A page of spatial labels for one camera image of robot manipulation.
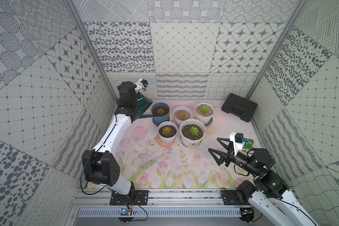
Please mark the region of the large white pot green succulent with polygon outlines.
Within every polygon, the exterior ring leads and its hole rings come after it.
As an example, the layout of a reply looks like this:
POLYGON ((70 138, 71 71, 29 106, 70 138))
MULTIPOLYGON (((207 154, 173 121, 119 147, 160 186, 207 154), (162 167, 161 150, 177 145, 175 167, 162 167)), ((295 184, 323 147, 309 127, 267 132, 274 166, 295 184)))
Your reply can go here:
POLYGON ((197 119, 185 120, 179 131, 181 143, 188 148, 198 147, 206 135, 205 125, 197 119))

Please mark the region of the white pot brown soil succulent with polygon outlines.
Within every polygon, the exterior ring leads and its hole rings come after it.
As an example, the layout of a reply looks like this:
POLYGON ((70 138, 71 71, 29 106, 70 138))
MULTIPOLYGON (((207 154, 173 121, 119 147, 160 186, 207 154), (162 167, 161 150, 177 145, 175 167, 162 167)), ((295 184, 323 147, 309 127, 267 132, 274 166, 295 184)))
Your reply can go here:
POLYGON ((195 119, 201 121, 204 125, 213 117, 214 108, 208 103, 199 103, 195 107, 195 119))

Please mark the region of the small white pot reddish succulent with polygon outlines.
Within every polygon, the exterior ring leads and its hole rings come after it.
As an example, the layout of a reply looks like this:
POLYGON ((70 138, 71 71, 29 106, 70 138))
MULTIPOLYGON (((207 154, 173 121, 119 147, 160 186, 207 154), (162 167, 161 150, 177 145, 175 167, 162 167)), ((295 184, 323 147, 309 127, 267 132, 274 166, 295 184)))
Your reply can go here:
POLYGON ((175 108, 173 112, 173 120, 177 126, 180 126, 182 122, 190 119, 192 116, 191 110, 186 106, 179 106, 175 108))

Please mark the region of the white pot yellow-green succulent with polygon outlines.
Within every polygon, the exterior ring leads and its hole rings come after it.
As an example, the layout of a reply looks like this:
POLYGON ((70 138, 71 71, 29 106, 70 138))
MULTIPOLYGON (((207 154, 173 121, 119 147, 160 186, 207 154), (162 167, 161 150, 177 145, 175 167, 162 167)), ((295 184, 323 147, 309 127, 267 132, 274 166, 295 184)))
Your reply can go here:
POLYGON ((158 127, 158 135, 164 143, 171 143, 175 141, 177 133, 177 126, 171 121, 165 121, 158 127))

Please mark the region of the dark green watering can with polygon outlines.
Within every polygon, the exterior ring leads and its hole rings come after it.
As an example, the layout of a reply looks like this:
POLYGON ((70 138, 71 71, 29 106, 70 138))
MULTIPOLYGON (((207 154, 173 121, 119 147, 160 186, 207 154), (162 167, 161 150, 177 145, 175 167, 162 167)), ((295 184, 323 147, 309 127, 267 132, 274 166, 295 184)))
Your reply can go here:
POLYGON ((137 119, 143 118, 153 118, 155 115, 145 115, 146 110, 152 105, 153 101, 149 98, 143 96, 140 92, 137 93, 137 103, 138 105, 134 108, 134 116, 132 117, 132 122, 137 119))

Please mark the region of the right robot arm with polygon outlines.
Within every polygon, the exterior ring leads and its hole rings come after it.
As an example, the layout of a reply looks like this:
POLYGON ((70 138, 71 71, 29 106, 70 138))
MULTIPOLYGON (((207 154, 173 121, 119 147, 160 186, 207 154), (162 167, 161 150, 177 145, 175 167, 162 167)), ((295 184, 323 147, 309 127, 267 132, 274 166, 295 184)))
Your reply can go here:
POLYGON ((243 181, 236 188, 239 203, 248 203, 276 226, 316 226, 316 221, 297 200, 285 181, 272 170, 275 159, 268 150, 253 148, 245 151, 249 141, 242 134, 217 138, 225 152, 210 148, 208 152, 217 165, 233 164, 253 176, 253 182, 243 181))

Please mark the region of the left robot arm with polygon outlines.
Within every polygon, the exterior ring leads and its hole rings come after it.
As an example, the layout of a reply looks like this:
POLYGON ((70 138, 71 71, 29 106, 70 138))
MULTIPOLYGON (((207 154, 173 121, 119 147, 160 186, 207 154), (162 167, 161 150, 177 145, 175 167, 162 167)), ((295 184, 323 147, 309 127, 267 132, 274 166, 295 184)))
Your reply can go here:
POLYGON ((139 106, 137 93, 147 86, 147 80, 139 79, 136 83, 123 82, 117 87, 120 98, 117 100, 112 124, 99 143, 82 155, 82 173, 86 181, 105 185, 117 197, 128 202, 134 200, 135 188, 132 182, 120 175, 115 155, 124 133, 136 119, 139 106))

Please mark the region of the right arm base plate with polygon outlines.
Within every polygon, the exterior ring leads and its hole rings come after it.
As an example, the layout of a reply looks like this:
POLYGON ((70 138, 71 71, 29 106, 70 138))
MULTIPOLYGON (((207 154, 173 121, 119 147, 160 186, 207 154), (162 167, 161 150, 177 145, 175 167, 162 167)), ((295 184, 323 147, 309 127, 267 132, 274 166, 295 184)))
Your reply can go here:
POLYGON ((254 189, 236 189, 227 190, 221 188, 219 193, 223 199, 224 205, 250 205, 249 199, 253 197, 253 193, 258 190, 254 189))

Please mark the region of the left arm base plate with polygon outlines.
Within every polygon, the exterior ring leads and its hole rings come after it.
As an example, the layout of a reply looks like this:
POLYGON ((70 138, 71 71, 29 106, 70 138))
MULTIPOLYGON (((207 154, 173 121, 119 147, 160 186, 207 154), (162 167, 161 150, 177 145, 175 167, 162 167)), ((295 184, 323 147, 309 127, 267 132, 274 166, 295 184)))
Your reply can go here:
POLYGON ((131 191, 128 195, 112 193, 110 205, 111 206, 147 205, 148 195, 149 195, 148 190, 134 190, 131 191))

